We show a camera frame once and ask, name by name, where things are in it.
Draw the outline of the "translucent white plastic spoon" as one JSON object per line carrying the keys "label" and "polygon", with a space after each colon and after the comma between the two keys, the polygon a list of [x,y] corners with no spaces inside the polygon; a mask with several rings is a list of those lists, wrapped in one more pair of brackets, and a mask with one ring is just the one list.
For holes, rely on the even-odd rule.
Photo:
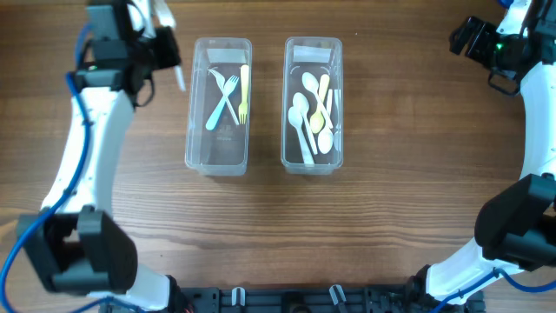
{"label": "translucent white plastic spoon", "polygon": [[310,123],[308,121],[308,110],[309,110],[308,100],[302,93],[296,92],[293,96],[293,105],[301,113],[303,122],[305,124],[305,129],[306,129],[306,132],[307,132],[308,140],[309,140],[309,143],[311,145],[311,149],[313,151],[313,154],[316,155],[318,153],[317,145],[316,145],[316,142],[314,140],[314,135],[313,135],[313,133],[311,131],[311,128],[310,128]]}

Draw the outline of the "translucent bent plastic fork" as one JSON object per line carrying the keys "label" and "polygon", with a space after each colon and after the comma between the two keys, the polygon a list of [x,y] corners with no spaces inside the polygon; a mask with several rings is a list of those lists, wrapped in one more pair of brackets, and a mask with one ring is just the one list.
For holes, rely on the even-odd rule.
{"label": "translucent bent plastic fork", "polygon": [[235,90],[235,87],[239,82],[239,77],[232,76],[228,81],[225,81],[224,76],[215,69],[208,69],[208,71],[215,77],[216,83],[222,92],[223,99],[226,101],[231,116],[235,124],[238,125],[239,120],[237,118],[237,115],[235,114],[234,107],[232,106],[232,103],[230,102],[228,96]]}

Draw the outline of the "cream yellow plastic spoon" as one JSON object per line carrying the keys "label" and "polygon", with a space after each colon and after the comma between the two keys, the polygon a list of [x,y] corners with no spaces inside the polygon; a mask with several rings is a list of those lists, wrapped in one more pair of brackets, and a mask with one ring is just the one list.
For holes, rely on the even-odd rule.
{"label": "cream yellow plastic spoon", "polygon": [[304,74],[304,80],[305,88],[310,91],[317,100],[315,113],[310,117],[311,130],[314,134],[317,134],[326,125],[326,122],[328,120],[323,115],[323,101],[328,92],[330,78],[328,74],[323,74],[320,78],[320,81],[317,81],[316,77],[313,74],[306,72]]}

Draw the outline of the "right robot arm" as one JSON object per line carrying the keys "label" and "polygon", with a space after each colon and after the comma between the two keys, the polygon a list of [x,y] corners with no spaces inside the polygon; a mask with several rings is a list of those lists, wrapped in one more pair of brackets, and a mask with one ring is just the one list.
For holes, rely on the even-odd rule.
{"label": "right robot arm", "polygon": [[449,37],[450,50],[480,63],[490,77],[514,83],[525,108],[525,149],[519,180],[481,208],[474,235],[441,263],[424,266],[405,287],[404,301],[432,312],[460,306],[503,278],[526,293],[524,271],[555,265],[555,0],[503,1],[499,25],[468,17]]}

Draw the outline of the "light blue plastic fork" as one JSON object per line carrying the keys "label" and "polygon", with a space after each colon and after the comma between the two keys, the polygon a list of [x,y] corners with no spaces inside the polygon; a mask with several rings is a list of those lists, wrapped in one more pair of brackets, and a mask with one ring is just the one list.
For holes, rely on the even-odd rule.
{"label": "light blue plastic fork", "polygon": [[223,96],[220,100],[220,102],[216,105],[215,109],[213,110],[213,112],[211,113],[211,115],[208,118],[208,121],[205,124],[205,128],[207,130],[214,130],[217,126],[217,124],[219,123],[222,111],[224,109],[224,105],[226,104],[226,101],[223,99]]}

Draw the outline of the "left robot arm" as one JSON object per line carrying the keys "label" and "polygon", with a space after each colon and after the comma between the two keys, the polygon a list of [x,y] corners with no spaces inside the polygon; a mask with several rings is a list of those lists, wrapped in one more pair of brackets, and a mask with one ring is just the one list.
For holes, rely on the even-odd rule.
{"label": "left robot arm", "polygon": [[189,312],[172,276],[139,264],[114,222],[112,187],[144,85],[181,67],[175,19],[164,1],[91,1],[66,74],[71,123],[62,161],[36,214],[22,215],[7,257],[24,251],[50,293],[89,296],[106,310]]}

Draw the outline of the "cream yellow plastic fork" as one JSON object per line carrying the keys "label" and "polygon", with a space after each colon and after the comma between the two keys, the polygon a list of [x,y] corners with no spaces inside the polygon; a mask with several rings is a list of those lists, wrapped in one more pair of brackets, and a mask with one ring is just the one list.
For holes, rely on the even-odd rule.
{"label": "cream yellow plastic fork", "polygon": [[242,83],[242,102],[238,107],[239,121],[240,124],[247,123],[248,116],[248,88],[249,88],[249,78],[250,78],[250,68],[247,64],[244,64],[240,68],[241,72],[241,83]]}

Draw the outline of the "white plastic fork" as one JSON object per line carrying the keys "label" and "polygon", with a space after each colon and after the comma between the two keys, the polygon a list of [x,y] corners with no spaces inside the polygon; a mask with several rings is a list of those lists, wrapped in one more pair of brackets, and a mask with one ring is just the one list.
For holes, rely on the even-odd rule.
{"label": "white plastic fork", "polygon": [[175,70],[175,77],[176,77],[176,81],[178,84],[178,87],[180,89],[180,91],[185,92],[186,91],[186,83],[185,83],[185,79],[183,76],[183,69],[181,65],[176,65],[174,67]]}

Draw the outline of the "white spoon low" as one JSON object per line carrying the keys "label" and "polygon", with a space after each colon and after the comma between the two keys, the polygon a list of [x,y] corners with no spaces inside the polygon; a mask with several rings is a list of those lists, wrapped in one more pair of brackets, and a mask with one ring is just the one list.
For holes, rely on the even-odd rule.
{"label": "white spoon low", "polygon": [[304,72],[302,74],[301,80],[305,89],[310,91],[314,95],[317,101],[317,108],[320,110],[321,114],[323,115],[326,126],[329,129],[331,129],[333,127],[333,124],[321,98],[319,97],[318,94],[319,83],[317,82],[315,76],[310,72]]}

